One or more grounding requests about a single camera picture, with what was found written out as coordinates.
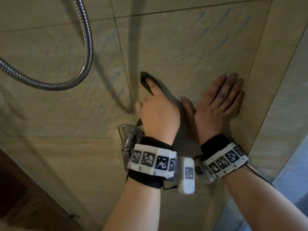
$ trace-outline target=left hand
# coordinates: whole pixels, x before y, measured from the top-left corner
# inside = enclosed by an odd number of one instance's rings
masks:
[[[145,136],[172,145],[180,127],[180,112],[175,103],[168,100],[162,90],[149,77],[145,78],[152,94],[135,104]]]

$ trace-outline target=white 3d-printed bracelet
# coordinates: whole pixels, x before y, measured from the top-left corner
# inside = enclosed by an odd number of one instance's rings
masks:
[[[176,151],[136,144],[127,167],[149,175],[174,177]]]
[[[241,167],[246,161],[248,156],[234,143],[230,143],[202,163],[212,177],[220,178]]]

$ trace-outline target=forearm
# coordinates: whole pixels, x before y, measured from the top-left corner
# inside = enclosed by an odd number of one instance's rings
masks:
[[[234,170],[223,180],[252,230],[308,230],[308,218],[247,167]]]
[[[160,189],[128,178],[103,231],[157,231]]]

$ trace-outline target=shower mixer valve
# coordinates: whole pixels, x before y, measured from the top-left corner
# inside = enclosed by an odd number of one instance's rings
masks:
[[[114,131],[114,139],[121,141],[121,153],[125,171],[129,169],[165,178],[174,182],[180,194],[195,191],[194,160],[178,157],[175,151],[141,145],[144,133],[137,126],[124,124]]]

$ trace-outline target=metal shower hose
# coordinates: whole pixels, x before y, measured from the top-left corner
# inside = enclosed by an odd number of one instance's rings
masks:
[[[19,72],[17,69],[9,65],[3,58],[0,57],[0,70],[6,73],[8,76],[13,79],[28,85],[30,87],[41,89],[45,91],[63,91],[70,88],[73,88],[80,84],[89,74],[91,66],[92,66],[92,57],[93,57],[93,42],[92,42],[92,34],[90,23],[87,17],[87,12],[83,4],[83,0],[74,0],[75,7],[77,9],[79,20],[81,23],[83,38],[84,38],[84,46],[85,46],[85,60],[83,67],[79,74],[72,78],[69,81],[61,82],[61,83],[47,83],[38,81],[36,79],[30,78],[25,74]]]

